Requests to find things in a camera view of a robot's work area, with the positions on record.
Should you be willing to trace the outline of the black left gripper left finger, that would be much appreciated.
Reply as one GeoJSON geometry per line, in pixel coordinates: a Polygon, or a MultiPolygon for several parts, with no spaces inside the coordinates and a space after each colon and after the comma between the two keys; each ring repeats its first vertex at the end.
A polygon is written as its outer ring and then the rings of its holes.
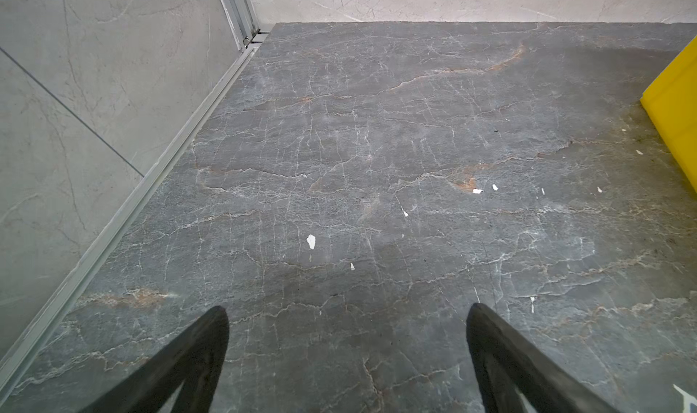
{"type": "Polygon", "coordinates": [[[221,306],[206,311],[127,379],[83,412],[157,412],[172,394],[173,412],[210,410],[229,343],[221,306]]]}

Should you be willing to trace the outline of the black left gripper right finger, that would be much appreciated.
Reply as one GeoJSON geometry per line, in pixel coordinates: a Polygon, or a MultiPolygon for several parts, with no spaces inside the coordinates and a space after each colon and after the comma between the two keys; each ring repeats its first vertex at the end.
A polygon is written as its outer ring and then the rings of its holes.
{"type": "Polygon", "coordinates": [[[490,307],[475,303],[466,341],[486,412],[615,412],[490,307]]]}

